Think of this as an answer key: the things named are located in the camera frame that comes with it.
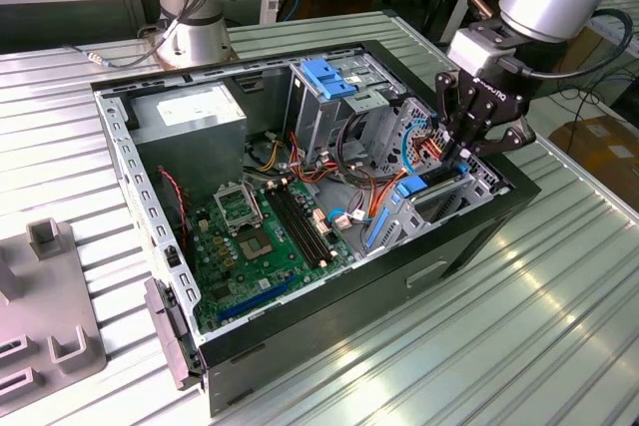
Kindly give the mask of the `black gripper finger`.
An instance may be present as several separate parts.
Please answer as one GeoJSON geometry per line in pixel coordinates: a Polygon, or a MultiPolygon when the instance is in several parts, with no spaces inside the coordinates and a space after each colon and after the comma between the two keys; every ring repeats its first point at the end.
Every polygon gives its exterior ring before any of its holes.
{"type": "Polygon", "coordinates": [[[536,134],[524,117],[509,125],[499,140],[478,140],[468,149],[477,157],[487,157],[519,150],[533,143],[536,134]]]}
{"type": "Polygon", "coordinates": [[[459,71],[451,70],[435,75],[436,111],[439,122],[448,133],[441,158],[451,164],[459,143],[459,71]]]}

